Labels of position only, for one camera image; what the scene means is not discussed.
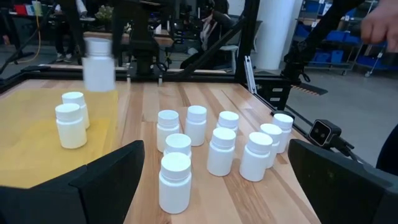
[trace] black metal frame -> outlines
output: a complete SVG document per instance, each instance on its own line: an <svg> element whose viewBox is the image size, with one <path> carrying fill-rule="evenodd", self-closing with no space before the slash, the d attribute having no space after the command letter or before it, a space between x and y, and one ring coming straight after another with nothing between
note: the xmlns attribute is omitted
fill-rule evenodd
<svg viewBox="0 0 398 224"><path fill-rule="evenodd" d="M12 16L9 13L9 9L8 8L1 8L0 10L0 16L3 18L4 23L8 29L8 31L10 32L9 35L11 36L11 41L15 46L15 49L18 50L19 47L21 47L21 40L19 39L19 35L17 32L17 28L15 27L15 23L12 20ZM34 52L23 52L20 51L13 59L12 61L17 64L17 61L19 59L22 59L24 57L29 57L31 55L33 55Z"/></svg>
<svg viewBox="0 0 398 224"><path fill-rule="evenodd" d="M197 73L194 72L194 67L188 67L189 73L185 72L163 72L161 79L163 82L213 82L213 83L240 83L246 86L246 71L244 69L244 56L250 55L252 49L252 43L255 35L255 26L257 19L257 12L259 7L259 0L246 0L245 7L241 19L244 24L240 24L242 35L241 44L239 46L239 55L236 73ZM212 46L204 57L199 59L196 65L203 63L209 56L213 55L224 40L228 41L229 36L233 36L236 30L229 31L223 38L221 38L214 46ZM117 81L127 81L127 78L131 82L158 82L159 74L149 76L131 75L129 70L116 70ZM82 69L78 68L50 68L50 67L27 67L20 73L14 76L1 79L0 78L0 93L18 85L19 83L28 79L48 79L48 80L82 80L83 74ZM271 91L267 92L267 96L261 94L255 94L255 97L267 105L271 111L284 109L287 97L290 93L290 86L294 85L293 81L282 77L280 75L266 74L256 75L256 83L267 88ZM283 88L283 93L273 92L274 88ZM273 97L279 97L280 103L271 102L270 99ZM294 128L302 134L304 137L307 133L294 125Z"/></svg>

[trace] yellow mat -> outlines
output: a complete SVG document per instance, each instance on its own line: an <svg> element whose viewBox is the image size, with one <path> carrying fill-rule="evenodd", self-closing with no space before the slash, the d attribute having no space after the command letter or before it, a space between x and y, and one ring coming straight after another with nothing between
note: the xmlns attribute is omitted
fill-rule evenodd
<svg viewBox="0 0 398 224"><path fill-rule="evenodd" d="M0 185L29 188L87 164L113 146L118 93L82 91L90 118L87 143L64 149L55 107L68 91L21 90L0 101Z"/></svg>

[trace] floor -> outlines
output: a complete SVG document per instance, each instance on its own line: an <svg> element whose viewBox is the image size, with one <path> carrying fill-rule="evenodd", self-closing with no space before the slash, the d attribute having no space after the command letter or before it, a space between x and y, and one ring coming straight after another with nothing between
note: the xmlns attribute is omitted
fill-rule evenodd
<svg viewBox="0 0 398 224"><path fill-rule="evenodd" d="M28 45L23 52L37 52L37 46ZM4 64L4 62L15 52L14 46L4 46L0 45L0 66ZM19 61L30 60L34 57L34 55L22 58ZM6 69L0 74L0 78L8 78L11 75L20 72L21 69L28 67L29 65L38 65L41 63L50 63L53 62L57 58L57 53L54 47L51 46L42 46L40 48L39 55L35 58L35 60L31 62L21 62L18 65L15 65L11 62Z"/></svg>
<svg viewBox="0 0 398 224"><path fill-rule="evenodd" d="M28 46L25 51L36 50L37 47ZM13 51L13 47L0 46L1 65ZM19 65L11 63L0 78L13 75L28 65L50 63L55 57L53 47L44 46L33 62ZM172 68L179 68L185 59L178 53L172 54L171 58ZM288 105L310 121L328 119L335 123L343 130L342 137L355 146L354 153L375 165L384 141L398 123L398 116L395 115L398 111L398 76L374 74L370 78L364 78L363 74L349 72L343 77L339 73L323 70L308 71L308 74L312 79L311 85L329 92L322 96L313 96L293 89ZM310 126L297 122L300 127L309 131Z"/></svg>

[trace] white plastic bottle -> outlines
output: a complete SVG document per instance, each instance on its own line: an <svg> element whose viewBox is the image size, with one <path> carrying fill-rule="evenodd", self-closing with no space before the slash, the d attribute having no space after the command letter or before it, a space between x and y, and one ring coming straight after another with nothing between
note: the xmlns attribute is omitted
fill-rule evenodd
<svg viewBox="0 0 398 224"><path fill-rule="evenodd" d="M290 140L290 134L292 132L293 126L293 118L286 114L275 114L274 118L272 119L272 124L278 126L282 130L277 153L284 153L286 146L288 145Z"/></svg>
<svg viewBox="0 0 398 224"><path fill-rule="evenodd" d="M171 134L180 132L178 123L178 113L174 110L163 110L157 114L157 150L163 152L165 149L166 138Z"/></svg>
<svg viewBox="0 0 398 224"><path fill-rule="evenodd" d="M234 159L236 134L228 128L216 128L209 143L207 170L209 173L222 177L231 172Z"/></svg>
<svg viewBox="0 0 398 224"><path fill-rule="evenodd" d="M161 161L159 205L163 211L178 214L188 208L191 195L191 160L181 152L171 152Z"/></svg>
<svg viewBox="0 0 398 224"><path fill-rule="evenodd" d="M235 132L238 132L239 115L230 111L223 111L218 116L217 128L229 128Z"/></svg>
<svg viewBox="0 0 398 224"><path fill-rule="evenodd" d="M185 134L171 134L166 138L166 147L163 154L167 155L171 152L181 152L192 158L191 138Z"/></svg>
<svg viewBox="0 0 398 224"><path fill-rule="evenodd" d="M185 134L191 138L192 146L205 142L207 109L202 106L188 107Z"/></svg>
<svg viewBox="0 0 398 224"><path fill-rule="evenodd" d="M90 127L90 119L88 118L88 110L83 93L77 91L64 93L62 95L62 102L78 104L80 106L81 112L83 113L85 128L87 129L88 127Z"/></svg>
<svg viewBox="0 0 398 224"><path fill-rule="evenodd" d="M83 57L83 80L89 91L115 89L115 67L111 53L112 42L107 39L87 37L86 57Z"/></svg>
<svg viewBox="0 0 398 224"><path fill-rule="evenodd" d="M62 147L76 149L86 144L86 128L78 104L65 103L56 106L55 116Z"/></svg>
<svg viewBox="0 0 398 224"><path fill-rule="evenodd" d="M272 138L267 134L255 132L249 135L239 168L239 173L243 178L253 182L264 178L271 148Z"/></svg>
<svg viewBox="0 0 398 224"><path fill-rule="evenodd" d="M267 169L274 166L277 151L279 150L280 136L282 130L274 124L262 124L260 126L261 132L268 134L272 138L271 154L269 156L269 162L267 163Z"/></svg>

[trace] wooden tabletop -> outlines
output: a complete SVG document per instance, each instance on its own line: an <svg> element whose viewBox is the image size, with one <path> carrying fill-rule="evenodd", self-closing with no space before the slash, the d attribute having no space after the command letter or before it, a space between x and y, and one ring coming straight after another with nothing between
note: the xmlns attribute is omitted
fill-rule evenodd
<svg viewBox="0 0 398 224"><path fill-rule="evenodd" d="M168 34L167 30L164 30L161 32L162 34ZM106 33L106 32L85 32L84 33L85 37L99 37L99 38L105 38L105 39L112 39L112 34L111 33ZM122 44L129 44L129 34L123 34L122 36ZM171 47L173 46L174 40L171 39L170 37L154 37L156 40L157 44L161 47Z"/></svg>
<svg viewBox="0 0 398 224"><path fill-rule="evenodd" d="M27 80L3 95L25 88L83 88L82 81ZM136 139L145 144L145 163L140 184L125 223L252 224L320 223L289 164L279 154L264 180L249 182L239 174L243 147L248 135L262 123L270 123L270 109L238 84L220 83L129 83L117 82L118 129L115 149ZM158 178L162 154L156 148L156 122L160 110L176 110L185 128L187 108L202 105L208 110L204 145L192 148L192 190L189 207L169 215L159 207ZM208 143L221 111L236 112L239 131L235 159L226 177L215 177L206 169ZM303 139L296 131L292 138Z"/></svg>

